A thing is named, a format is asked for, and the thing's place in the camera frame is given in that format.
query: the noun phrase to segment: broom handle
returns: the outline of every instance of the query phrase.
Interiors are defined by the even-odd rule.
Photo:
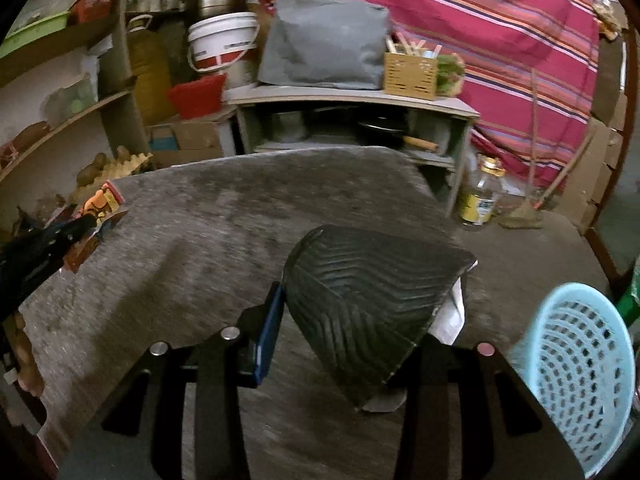
[[[531,102],[532,102],[532,133],[531,155],[529,161],[529,179],[527,181],[527,199],[531,200],[533,193],[533,179],[536,174],[536,146],[538,144],[538,74],[531,69]]]
[[[540,209],[542,207],[542,205],[546,202],[546,199],[551,196],[551,194],[556,190],[556,187],[558,187],[560,183],[564,180],[564,178],[566,177],[566,174],[569,173],[574,168],[574,166],[578,163],[582,154],[587,149],[587,146],[590,144],[591,139],[593,139],[593,132],[594,132],[593,128],[589,128],[589,131],[587,132],[587,134],[584,136],[584,139],[582,140],[582,144],[578,147],[572,159],[564,168],[562,168],[562,171],[558,173],[558,175],[556,176],[554,181],[551,183],[551,185],[546,188],[546,191],[542,194],[540,199],[534,204],[533,209]]]

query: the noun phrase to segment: cabinet shelf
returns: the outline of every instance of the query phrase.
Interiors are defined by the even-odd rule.
[[[120,98],[122,98],[122,97],[124,97],[126,95],[129,95],[129,90],[118,92],[117,94],[113,94],[113,95],[110,95],[108,97],[105,97],[104,99],[98,101],[96,104],[89,106],[85,110],[81,111],[79,114],[76,114],[73,117],[71,117],[70,119],[66,120],[64,123],[60,124],[59,127],[51,130],[47,135],[42,137],[33,146],[30,146],[27,150],[25,150],[25,152],[23,152],[20,155],[18,155],[18,157],[11,164],[9,164],[6,168],[4,168],[4,170],[0,171],[0,182],[2,182],[4,179],[6,179],[8,177],[8,175],[15,168],[20,166],[21,162],[23,162],[25,159],[27,159],[27,157],[30,156],[31,153],[35,152],[40,146],[42,146],[49,139],[52,139],[54,136],[56,136],[57,134],[59,134],[60,132],[62,132],[63,130],[65,130],[66,128],[71,126],[72,124],[78,122],[83,117],[86,117],[90,113],[95,112],[96,110],[99,110],[99,109],[105,107],[106,105],[108,105],[110,103],[113,103],[114,101],[116,101],[116,100],[118,100],[118,99],[120,99]]]
[[[93,46],[110,33],[116,14],[47,34],[0,58],[0,88],[38,65],[81,46]]]

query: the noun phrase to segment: white bucket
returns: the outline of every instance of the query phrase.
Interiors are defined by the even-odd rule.
[[[234,12],[189,27],[188,61],[199,73],[226,72],[227,89],[255,83],[260,25],[254,12]]]

